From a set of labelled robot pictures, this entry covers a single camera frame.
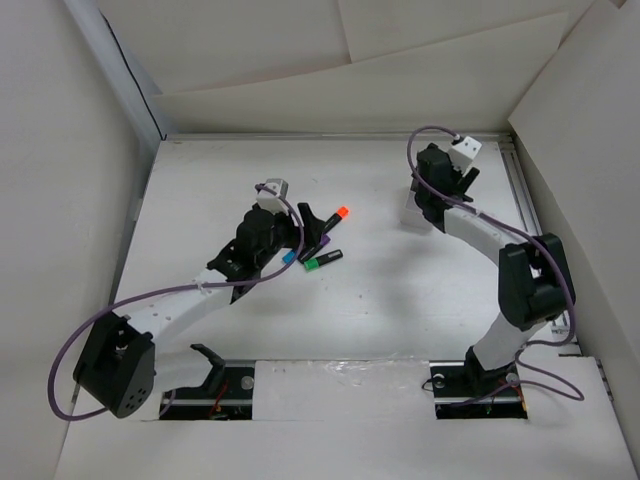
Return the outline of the orange highlighter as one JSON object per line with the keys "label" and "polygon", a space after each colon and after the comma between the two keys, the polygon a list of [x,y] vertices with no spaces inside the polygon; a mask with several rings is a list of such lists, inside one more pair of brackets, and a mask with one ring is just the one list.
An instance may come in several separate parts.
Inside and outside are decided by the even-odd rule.
{"label": "orange highlighter", "polygon": [[341,206],[336,212],[334,212],[328,220],[325,222],[323,234],[327,235],[333,230],[342,220],[344,220],[350,211],[346,206]]}

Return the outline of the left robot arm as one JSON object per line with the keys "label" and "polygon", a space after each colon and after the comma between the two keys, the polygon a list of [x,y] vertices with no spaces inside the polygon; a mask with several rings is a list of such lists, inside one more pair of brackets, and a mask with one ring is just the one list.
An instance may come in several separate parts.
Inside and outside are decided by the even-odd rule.
{"label": "left robot arm", "polygon": [[217,394],[225,361],[195,343],[185,357],[164,353],[189,327],[244,297],[263,269],[283,249],[318,245],[326,223],[306,203],[297,211],[271,211],[253,205],[236,235],[183,290],[171,289],[148,306],[120,316],[98,316],[73,372],[73,379],[117,418],[136,412],[155,391]]}

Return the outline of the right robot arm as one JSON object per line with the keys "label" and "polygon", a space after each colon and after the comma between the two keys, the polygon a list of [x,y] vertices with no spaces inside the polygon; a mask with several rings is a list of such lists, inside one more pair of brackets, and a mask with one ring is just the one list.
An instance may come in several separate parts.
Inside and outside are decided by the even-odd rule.
{"label": "right robot arm", "polygon": [[575,314],[575,289],[563,243],[554,234],[532,236],[472,204],[467,191],[479,171],[461,145],[431,143],[409,153],[413,201],[424,220],[490,260],[498,271],[499,311],[484,336],[466,352],[452,381],[455,405],[465,408],[519,390],[517,370],[536,333],[563,314]]}

